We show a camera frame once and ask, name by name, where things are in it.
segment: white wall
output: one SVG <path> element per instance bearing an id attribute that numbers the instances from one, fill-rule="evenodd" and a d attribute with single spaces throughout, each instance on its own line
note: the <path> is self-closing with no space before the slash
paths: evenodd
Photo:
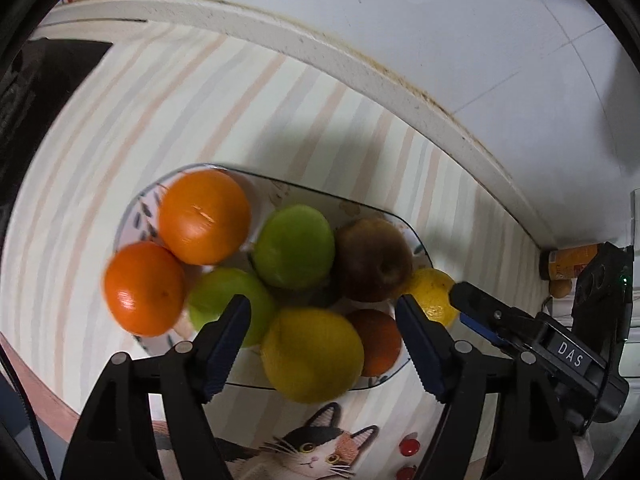
<path id="1" fill-rule="evenodd" d="M 584 0 L 228 0 L 338 37 L 426 90 L 559 245 L 628 238 L 640 77 Z"/>

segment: wire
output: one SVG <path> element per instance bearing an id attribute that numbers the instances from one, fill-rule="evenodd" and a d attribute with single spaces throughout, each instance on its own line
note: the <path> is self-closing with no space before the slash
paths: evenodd
<path id="1" fill-rule="evenodd" d="M 42 468 L 44 469 L 44 473 L 47 476 L 47 480 L 56 480 L 56 474 L 53 472 L 51 460 L 49 459 L 49 453 L 47 452 L 47 447 L 44 444 L 44 439 L 42 438 L 42 433 L 40 432 L 40 426 L 38 425 L 36 414 L 33 411 L 33 406 L 29 402 L 27 392 L 24 391 L 18 374 L 16 373 L 14 366 L 11 364 L 9 356 L 4 351 L 4 348 L 2 348 L 2 345 L 0 345 L 0 364 L 2 364 L 2 368 L 4 368 L 4 370 L 6 371 L 6 374 L 9 377 L 9 380 L 11 381 L 15 392 L 18 394 L 18 397 L 20 397 L 20 401 L 22 402 L 22 406 L 24 407 L 24 411 L 27 415 L 27 420 L 29 421 L 31 433 L 33 433 L 33 439 L 36 443 L 38 455 L 40 456 L 40 462 L 42 462 Z"/>

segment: cat ear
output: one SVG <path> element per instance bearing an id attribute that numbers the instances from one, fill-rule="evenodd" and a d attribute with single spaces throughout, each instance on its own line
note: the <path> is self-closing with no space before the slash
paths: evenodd
<path id="1" fill-rule="evenodd" d="M 330 402 L 315 412 L 305 423 L 312 428 L 334 428 L 340 421 L 340 404 Z"/>
<path id="2" fill-rule="evenodd" d="M 378 431 L 379 429 L 377 426 L 368 426 L 364 430 L 353 433 L 351 435 L 351 439 L 358 449 L 362 449 L 363 447 L 368 446 L 371 441 L 378 436 Z"/>

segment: cat face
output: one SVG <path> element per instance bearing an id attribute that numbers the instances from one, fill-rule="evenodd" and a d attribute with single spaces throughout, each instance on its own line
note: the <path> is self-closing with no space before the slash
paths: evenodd
<path id="1" fill-rule="evenodd" d="M 283 468 L 307 478 L 350 478 L 351 464 L 378 434 L 369 426 L 354 434 L 337 427 L 340 406 L 332 402 L 316 412 L 304 426 L 265 443 L 261 450 L 273 454 Z"/>

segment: striped tablecloth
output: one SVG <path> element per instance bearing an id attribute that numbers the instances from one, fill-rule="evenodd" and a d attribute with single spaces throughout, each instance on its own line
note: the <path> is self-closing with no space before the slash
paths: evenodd
<path id="1" fill-rule="evenodd" d="M 530 312 L 545 295 L 529 236 L 455 161 L 387 110 L 282 54 L 149 23 L 108 51 L 51 127 L 2 253 L 0 332 L 76 412 L 114 352 L 143 356 L 100 294 L 120 216 L 138 190 L 192 162 L 247 168 L 390 210 L 454 279 Z M 462 325 L 452 332 L 488 349 Z M 338 402 L 342 428 L 380 427 L 360 461 L 362 478 L 388 478 L 406 462 L 399 438 L 415 431 L 428 442 L 440 414 L 412 366 Z M 218 436 L 255 447 L 317 408 L 228 386 L 207 411 Z M 475 457 L 486 452 L 485 422 L 482 432 Z"/>

